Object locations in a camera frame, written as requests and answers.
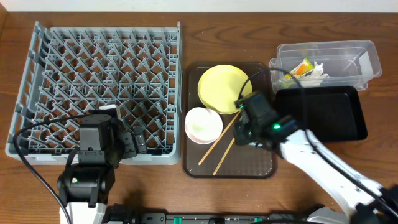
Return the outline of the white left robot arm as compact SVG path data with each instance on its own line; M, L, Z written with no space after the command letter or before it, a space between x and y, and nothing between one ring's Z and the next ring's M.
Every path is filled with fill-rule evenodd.
M89 112L79 127L80 145L69 153L57 187L67 215L62 223L139 223L139 215L127 205L108 205L115 170L123 159L146 151L143 130L131 130L121 119L118 106L102 106Z

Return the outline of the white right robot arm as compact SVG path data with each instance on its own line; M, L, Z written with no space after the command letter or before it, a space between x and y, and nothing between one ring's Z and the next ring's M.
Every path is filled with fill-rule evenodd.
M397 187L387 189L354 170L290 116L241 109L234 136L275 152L311 177L340 206L348 223L397 223Z

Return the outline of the white pink-rimmed bowl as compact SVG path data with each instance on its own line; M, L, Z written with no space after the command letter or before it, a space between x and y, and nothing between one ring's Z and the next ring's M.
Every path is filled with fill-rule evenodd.
M209 144L216 141L223 131L221 116L209 108L196 107L185 116L185 133L197 144Z

